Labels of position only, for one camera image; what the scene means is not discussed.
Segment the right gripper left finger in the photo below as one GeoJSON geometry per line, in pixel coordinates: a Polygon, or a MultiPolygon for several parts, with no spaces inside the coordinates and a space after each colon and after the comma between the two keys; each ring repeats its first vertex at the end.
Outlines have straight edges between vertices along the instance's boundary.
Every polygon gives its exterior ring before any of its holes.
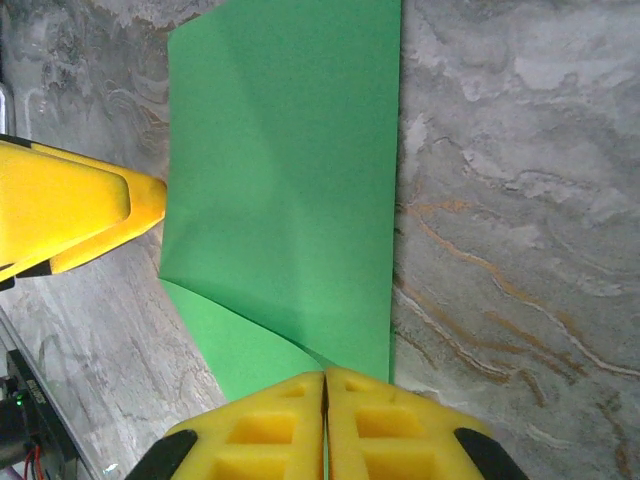
{"type": "Polygon", "coordinates": [[[125,480],[323,480],[324,374],[307,372],[172,427],[125,480]]]}

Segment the aluminium mounting rail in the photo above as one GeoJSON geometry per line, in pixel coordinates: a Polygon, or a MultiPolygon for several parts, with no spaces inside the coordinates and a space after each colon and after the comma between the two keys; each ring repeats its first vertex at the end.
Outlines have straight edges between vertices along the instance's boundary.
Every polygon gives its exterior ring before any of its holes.
{"type": "Polygon", "coordinates": [[[0,470],[20,480],[101,480],[0,308],[0,470]]]}

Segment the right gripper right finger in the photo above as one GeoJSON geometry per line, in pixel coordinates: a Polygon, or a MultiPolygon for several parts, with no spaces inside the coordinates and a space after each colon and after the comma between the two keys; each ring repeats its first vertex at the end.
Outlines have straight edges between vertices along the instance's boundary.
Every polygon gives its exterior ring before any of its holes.
{"type": "Polygon", "coordinates": [[[470,415],[345,368],[325,391],[330,480],[525,480],[470,415]]]}

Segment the green square paper sheet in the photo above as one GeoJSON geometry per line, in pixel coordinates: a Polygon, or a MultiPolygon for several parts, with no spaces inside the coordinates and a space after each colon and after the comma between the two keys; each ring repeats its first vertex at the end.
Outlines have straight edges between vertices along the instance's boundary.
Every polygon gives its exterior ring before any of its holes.
{"type": "Polygon", "coordinates": [[[392,375],[402,0],[225,0],[168,40],[159,276],[223,394],[392,375]]]}

